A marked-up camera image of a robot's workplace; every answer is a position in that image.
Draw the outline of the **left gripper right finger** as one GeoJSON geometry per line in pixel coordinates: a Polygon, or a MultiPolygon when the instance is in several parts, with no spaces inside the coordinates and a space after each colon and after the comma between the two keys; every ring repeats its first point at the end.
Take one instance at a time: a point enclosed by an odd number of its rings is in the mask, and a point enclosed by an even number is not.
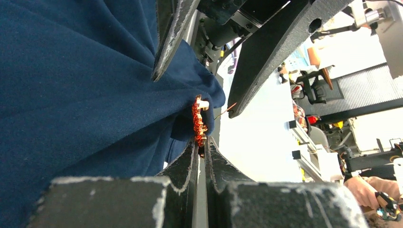
{"type": "Polygon", "coordinates": [[[258,183],[220,153],[204,146],[208,226],[211,228],[365,228],[351,192],[320,183],[258,183]]]}

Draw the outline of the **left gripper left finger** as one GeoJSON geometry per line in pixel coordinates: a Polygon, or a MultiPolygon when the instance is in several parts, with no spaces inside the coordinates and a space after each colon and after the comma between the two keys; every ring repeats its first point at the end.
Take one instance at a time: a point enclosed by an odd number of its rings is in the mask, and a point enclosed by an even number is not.
{"type": "Polygon", "coordinates": [[[190,228],[198,146],[152,177],[59,177],[38,200],[30,228],[190,228]]]}

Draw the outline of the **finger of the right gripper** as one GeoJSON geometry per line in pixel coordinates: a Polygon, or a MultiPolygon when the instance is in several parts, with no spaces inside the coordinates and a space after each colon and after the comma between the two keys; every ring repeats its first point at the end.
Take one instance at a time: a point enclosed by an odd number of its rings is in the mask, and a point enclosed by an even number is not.
{"type": "Polygon", "coordinates": [[[234,105],[229,118],[239,116],[277,67],[348,4],[349,0],[292,0],[243,42],[228,96],[228,105],[234,105]]]}
{"type": "Polygon", "coordinates": [[[154,82],[160,80],[171,63],[199,3],[198,0],[156,1],[159,46],[152,74],[154,82]]]}

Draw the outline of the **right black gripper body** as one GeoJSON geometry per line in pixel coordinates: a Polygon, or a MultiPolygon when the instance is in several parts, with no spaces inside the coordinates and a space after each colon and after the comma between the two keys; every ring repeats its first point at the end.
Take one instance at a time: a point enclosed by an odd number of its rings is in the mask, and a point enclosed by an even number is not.
{"type": "Polygon", "coordinates": [[[201,30],[215,47],[260,29],[278,14],[288,0],[201,0],[197,10],[205,15],[201,30]]]}

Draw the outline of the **orange flower brooch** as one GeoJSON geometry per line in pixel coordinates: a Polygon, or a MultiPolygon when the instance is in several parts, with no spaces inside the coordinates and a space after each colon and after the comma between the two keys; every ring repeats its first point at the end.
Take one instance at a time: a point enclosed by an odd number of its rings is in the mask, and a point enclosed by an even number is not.
{"type": "Polygon", "coordinates": [[[194,139],[199,147],[203,147],[207,136],[205,132],[208,130],[207,125],[204,124],[201,112],[209,109],[210,103],[202,100],[202,95],[197,95],[192,105],[192,121],[194,139]]]}

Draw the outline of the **navy blue t-shirt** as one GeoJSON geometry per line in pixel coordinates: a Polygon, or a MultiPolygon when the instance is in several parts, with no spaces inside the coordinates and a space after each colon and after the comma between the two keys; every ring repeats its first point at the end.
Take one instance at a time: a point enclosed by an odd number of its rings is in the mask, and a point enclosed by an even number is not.
{"type": "Polygon", "coordinates": [[[162,78],[154,0],[0,3],[0,225],[24,228],[59,176],[153,176],[209,132],[225,94],[182,41],[162,78]]]}

